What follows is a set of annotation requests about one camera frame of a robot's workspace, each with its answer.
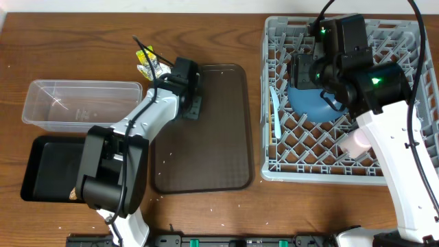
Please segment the blue plate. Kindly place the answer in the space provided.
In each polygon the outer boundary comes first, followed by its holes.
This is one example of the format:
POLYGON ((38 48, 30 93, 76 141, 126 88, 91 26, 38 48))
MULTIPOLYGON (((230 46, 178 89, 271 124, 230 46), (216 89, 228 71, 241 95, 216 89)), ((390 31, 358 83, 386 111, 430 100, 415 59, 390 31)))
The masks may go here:
POLYGON ((295 113, 299 116, 306 114, 307 120, 315 123, 333 121, 348 112, 346 108, 341 112, 333 110, 321 98, 321 92, 320 89, 299 90, 288 87, 287 97, 295 113))

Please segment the snack wrapper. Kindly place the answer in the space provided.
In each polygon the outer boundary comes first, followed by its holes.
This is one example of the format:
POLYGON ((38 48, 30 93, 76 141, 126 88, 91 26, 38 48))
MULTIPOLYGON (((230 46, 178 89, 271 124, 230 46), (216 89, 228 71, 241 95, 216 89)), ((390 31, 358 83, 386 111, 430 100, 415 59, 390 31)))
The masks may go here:
POLYGON ((163 70, 161 63, 158 61, 157 56, 154 55, 152 52, 148 51, 147 49, 144 50, 148 55, 148 58, 150 59, 153 69, 151 69, 151 66, 147 61, 147 58, 145 57, 145 54, 143 53, 142 49, 136 52, 136 56, 140 62, 140 64, 137 65, 137 69, 146 79, 152 81, 153 80, 152 72, 155 72, 156 77, 159 77, 165 71, 163 70))

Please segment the light blue plastic knife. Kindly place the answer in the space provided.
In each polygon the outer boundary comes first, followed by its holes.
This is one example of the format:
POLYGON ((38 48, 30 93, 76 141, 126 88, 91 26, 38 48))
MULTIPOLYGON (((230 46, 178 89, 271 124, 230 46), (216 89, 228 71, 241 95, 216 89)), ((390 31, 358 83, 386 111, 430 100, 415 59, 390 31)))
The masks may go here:
POLYGON ((270 95, 272 97, 272 103, 273 103, 273 108, 274 108, 274 133, 275 133, 275 137, 277 139, 281 138, 281 123, 280 123, 280 119, 279 119, 279 114, 278 114, 278 110, 279 110, 279 100, 278 100, 278 95, 276 94, 276 91, 274 89, 273 86, 270 86, 270 95))

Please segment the pink plastic cup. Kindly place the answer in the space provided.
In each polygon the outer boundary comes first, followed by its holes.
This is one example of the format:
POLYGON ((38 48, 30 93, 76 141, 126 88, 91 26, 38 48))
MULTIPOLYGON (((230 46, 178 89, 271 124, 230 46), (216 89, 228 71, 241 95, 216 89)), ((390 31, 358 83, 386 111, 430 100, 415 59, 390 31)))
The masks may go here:
POLYGON ((340 147, 350 158, 357 158, 367 152, 371 148, 371 144, 364 132, 360 129, 356 129, 348 134, 340 143, 340 147))

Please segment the brown mushroom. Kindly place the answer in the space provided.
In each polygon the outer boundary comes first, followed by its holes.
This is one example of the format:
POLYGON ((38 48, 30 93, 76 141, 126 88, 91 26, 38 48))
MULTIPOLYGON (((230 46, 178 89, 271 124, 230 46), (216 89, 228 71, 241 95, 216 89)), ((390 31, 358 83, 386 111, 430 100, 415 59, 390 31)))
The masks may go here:
POLYGON ((71 192, 69 194, 69 199, 70 200, 77 200, 78 199, 78 197, 76 196, 76 188, 75 187, 71 190, 71 192))

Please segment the white napkin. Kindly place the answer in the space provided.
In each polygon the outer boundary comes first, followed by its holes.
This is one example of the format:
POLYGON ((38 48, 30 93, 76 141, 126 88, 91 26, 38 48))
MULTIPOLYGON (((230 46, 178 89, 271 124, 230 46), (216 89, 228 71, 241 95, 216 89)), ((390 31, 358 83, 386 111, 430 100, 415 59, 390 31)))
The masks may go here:
POLYGON ((162 70, 162 72, 160 73, 159 77, 160 78, 166 78, 167 76, 169 76, 171 74, 171 67, 169 65, 166 65, 164 63, 159 63, 160 68, 162 70))

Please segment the wooden chopstick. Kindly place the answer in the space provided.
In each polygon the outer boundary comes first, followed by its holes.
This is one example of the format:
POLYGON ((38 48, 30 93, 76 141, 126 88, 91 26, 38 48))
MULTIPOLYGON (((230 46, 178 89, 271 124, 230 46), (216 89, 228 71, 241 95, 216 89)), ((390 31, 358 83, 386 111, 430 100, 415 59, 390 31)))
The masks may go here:
POLYGON ((268 109, 268 123, 269 123, 269 144, 272 145, 272 112, 271 112, 271 108, 269 107, 268 109))

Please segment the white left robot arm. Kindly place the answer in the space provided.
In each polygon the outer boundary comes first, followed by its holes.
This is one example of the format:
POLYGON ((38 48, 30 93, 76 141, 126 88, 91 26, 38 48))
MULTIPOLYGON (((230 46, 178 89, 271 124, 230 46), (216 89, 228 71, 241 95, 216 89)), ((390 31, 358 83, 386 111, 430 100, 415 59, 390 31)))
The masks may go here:
POLYGON ((146 245, 150 228, 140 203, 149 146, 168 122, 195 105, 199 86, 198 72, 164 73, 121 121, 89 129, 74 192, 103 217, 116 245, 146 245))

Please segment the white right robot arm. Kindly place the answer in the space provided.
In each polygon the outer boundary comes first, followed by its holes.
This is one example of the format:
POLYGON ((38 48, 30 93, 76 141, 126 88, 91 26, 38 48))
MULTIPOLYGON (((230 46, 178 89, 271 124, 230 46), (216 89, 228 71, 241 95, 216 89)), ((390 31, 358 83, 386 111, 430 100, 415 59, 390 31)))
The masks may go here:
POLYGON ((438 176, 420 133, 413 90, 402 68, 375 65, 372 56, 296 54, 289 64, 290 84, 334 95, 332 110, 348 111, 357 129, 341 149, 357 158, 372 149, 390 191, 397 218, 395 231, 361 227, 338 233, 338 246, 437 246, 438 176))

